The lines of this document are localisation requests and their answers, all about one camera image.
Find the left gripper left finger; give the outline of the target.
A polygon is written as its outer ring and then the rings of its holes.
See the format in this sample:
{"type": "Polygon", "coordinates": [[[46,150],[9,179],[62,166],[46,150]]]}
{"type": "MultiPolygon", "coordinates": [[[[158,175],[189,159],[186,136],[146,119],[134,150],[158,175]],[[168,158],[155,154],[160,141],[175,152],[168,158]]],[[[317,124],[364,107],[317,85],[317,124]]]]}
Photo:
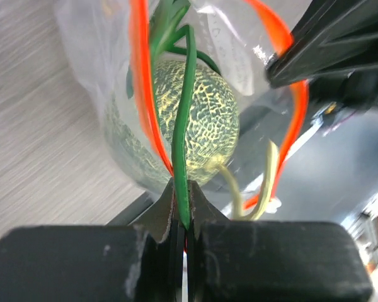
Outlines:
{"type": "Polygon", "coordinates": [[[173,181],[132,224],[19,226],[0,238],[0,301],[180,301],[173,181]]]}

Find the green melon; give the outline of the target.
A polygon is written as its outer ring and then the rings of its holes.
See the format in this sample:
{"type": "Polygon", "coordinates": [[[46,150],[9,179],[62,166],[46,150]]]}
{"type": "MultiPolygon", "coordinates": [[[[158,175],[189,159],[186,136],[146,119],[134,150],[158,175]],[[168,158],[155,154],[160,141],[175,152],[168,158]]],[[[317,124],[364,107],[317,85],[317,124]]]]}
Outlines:
{"type": "MultiPolygon", "coordinates": [[[[156,106],[161,134],[168,143],[173,131],[181,98],[185,62],[160,60],[156,63],[156,106]]],[[[111,154],[140,187],[160,194],[170,174],[163,163],[146,148],[131,126],[122,119],[115,99],[110,101],[103,121],[105,138],[111,154]]],[[[257,220],[264,212],[273,191],[274,168],[278,165],[278,147],[269,142],[267,149],[267,184],[262,186],[262,199],[249,214],[242,209],[243,196],[238,183],[227,168],[239,140],[239,111],[235,95],[216,71],[197,64],[185,134],[186,172],[190,180],[203,186],[221,173],[230,187],[235,220],[257,220]]]]}

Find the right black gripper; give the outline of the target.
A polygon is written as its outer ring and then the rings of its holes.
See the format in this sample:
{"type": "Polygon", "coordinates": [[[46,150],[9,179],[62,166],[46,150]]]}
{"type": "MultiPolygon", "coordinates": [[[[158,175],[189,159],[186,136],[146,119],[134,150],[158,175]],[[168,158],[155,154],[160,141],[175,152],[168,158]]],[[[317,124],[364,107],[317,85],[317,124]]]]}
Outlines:
{"type": "Polygon", "coordinates": [[[292,35],[290,47],[268,66],[272,87],[319,76],[309,83],[310,103],[378,106],[377,0],[312,1],[292,35]]]}

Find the clear zip top bag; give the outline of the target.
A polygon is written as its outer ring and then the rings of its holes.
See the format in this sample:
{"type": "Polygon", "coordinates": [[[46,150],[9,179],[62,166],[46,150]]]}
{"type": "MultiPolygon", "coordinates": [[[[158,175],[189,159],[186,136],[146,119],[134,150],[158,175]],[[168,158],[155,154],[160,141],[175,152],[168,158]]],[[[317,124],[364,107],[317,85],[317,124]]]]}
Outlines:
{"type": "Polygon", "coordinates": [[[273,90],[263,74],[294,39],[262,1],[56,1],[55,17],[78,83],[96,107],[112,157],[160,193],[169,181],[184,220],[189,182],[229,188],[235,220],[273,204],[286,156],[306,117],[304,81],[273,90]],[[240,123],[251,103],[292,108],[281,143],[256,136],[256,177],[239,184],[240,123]]]}

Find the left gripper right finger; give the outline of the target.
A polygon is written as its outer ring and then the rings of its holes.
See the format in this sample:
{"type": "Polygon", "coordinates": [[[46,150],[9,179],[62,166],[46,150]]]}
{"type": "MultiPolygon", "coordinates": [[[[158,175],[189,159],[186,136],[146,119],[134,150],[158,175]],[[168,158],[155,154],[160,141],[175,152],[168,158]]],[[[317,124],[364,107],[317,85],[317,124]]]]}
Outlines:
{"type": "Polygon", "coordinates": [[[188,183],[190,301],[368,301],[352,236],[326,221],[237,221],[188,183]]]}

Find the green onion toy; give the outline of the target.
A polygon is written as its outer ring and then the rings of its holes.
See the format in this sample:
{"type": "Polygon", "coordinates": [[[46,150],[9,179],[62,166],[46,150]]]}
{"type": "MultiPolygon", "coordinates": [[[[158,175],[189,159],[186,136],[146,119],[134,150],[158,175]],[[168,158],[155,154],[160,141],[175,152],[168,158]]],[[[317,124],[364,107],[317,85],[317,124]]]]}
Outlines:
{"type": "Polygon", "coordinates": [[[191,221],[190,201],[185,161],[185,133],[195,83],[197,59],[203,60],[211,69],[218,71],[215,62],[197,50],[195,32],[191,25],[180,26],[190,4],[160,1],[151,24],[146,1],[130,1],[129,40],[131,44],[130,71],[138,109],[140,125],[155,153],[173,176],[175,197],[180,219],[185,228],[191,221]],[[168,156],[159,129],[153,88],[152,66],[158,55],[165,51],[179,53],[175,43],[186,39],[183,53],[186,55],[184,80],[172,140],[172,155],[168,156]]]}

